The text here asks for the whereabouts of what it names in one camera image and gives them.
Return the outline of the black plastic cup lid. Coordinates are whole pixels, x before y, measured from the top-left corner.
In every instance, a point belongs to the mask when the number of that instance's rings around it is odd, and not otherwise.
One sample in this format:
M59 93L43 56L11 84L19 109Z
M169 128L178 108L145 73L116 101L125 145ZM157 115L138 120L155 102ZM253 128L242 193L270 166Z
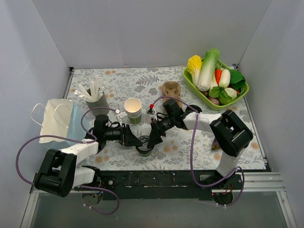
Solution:
M149 136L147 135L142 135L138 138L142 142L142 146L136 146L137 151L150 151L153 150L154 147L148 148L147 144L149 142Z

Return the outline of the green paper coffee cup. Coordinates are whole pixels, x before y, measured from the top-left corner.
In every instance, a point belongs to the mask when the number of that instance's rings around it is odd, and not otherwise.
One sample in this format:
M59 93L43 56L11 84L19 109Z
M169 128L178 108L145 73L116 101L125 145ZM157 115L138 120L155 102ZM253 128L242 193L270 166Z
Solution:
M152 150L150 150L150 151L138 151L138 153L139 153L141 156L143 156L143 157L148 157L148 156L151 155Z

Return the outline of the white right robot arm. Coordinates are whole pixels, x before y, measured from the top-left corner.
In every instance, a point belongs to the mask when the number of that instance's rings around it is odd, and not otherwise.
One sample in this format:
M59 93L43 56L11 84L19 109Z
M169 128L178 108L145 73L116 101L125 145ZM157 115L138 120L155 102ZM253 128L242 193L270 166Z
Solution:
M179 100L170 98L163 103L166 115L162 119L152 119L147 148L162 143L166 131L177 127L193 130L190 146L190 169L193 169L194 138L197 130L213 133L222 156L215 176L215 184L225 189L232 183L231 175L236 172L238 160L253 139L253 133L232 110L222 114L204 114L199 108L188 105L186 111L178 105Z

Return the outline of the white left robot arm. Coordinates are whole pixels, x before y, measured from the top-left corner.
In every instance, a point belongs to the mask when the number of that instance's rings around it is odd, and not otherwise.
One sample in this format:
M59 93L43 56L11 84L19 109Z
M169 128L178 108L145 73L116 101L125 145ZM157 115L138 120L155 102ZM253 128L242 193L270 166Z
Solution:
M80 162L98 154L107 141L118 141L125 147L143 145L128 124L114 124L117 126L109 124L107 115L98 115L82 143L61 150L49 149L34 178L35 188L61 197L67 196L74 187L82 184L91 190L98 189L101 184L101 178L95 174L98 169L86 166L77 168Z

